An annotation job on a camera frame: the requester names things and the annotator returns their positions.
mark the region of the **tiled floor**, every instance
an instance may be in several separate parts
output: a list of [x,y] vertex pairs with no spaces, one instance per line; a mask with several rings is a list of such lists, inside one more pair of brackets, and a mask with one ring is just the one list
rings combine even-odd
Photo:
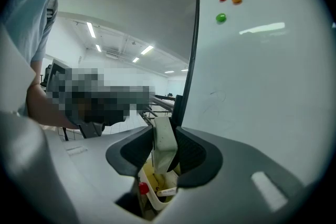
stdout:
[[[130,115],[124,122],[119,122],[113,126],[106,126],[102,135],[109,135],[124,132],[138,127],[146,127],[148,124],[140,117],[135,110],[130,111]],[[62,141],[65,141],[65,136],[62,128],[57,128],[58,134]],[[80,133],[80,130],[67,129],[67,136],[69,141],[84,139]]]

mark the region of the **white marker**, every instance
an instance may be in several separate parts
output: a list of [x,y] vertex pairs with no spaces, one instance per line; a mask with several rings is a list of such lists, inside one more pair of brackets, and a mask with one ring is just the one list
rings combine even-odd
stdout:
[[160,190],[156,193],[158,197],[165,197],[165,196],[173,196],[176,195],[176,187],[175,188],[169,188],[165,190]]

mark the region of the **fluorescent light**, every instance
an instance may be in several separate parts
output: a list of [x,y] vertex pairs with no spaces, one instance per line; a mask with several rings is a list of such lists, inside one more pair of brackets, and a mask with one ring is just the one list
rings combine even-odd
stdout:
[[90,31],[91,37],[96,38],[95,32],[93,32],[92,23],[87,23],[87,24],[88,24],[88,27],[89,27],[89,31]]
[[257,26],[251,29],[247,29],[244,31],[240,31],[239,34],[245,34],[245,33],[257,33],[257,32],[264,32],[264,31],[272,31],[272,30],[279,30],[283,29],[285,27],[285,23],[275,23],[270,25],[261,25]]
[[142,51],[142,55],[145,55],[147,52],[149,52],[151,49],[153,49],[154,47],[153,46],[148,46],[147,48],[145,48],[143,51]]

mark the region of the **person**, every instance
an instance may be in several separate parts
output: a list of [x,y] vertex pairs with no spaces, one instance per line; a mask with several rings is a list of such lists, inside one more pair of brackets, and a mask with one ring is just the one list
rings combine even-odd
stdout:
[[14,45],[36,76],[27,90],[26,103],[19,114],[29,116],[39,124],[77,129],[52,104],[41,89],[39,77],[46,51],[48,35],[57,15],[57,0],[8,0],[0,15]]

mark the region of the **whiteboard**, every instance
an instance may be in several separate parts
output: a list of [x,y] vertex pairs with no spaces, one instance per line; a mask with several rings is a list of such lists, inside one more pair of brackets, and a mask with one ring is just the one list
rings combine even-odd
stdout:
[[318,179],[336,117],[335,28],[323,0],[199,1],[182,127],[254,146],[304,184]]

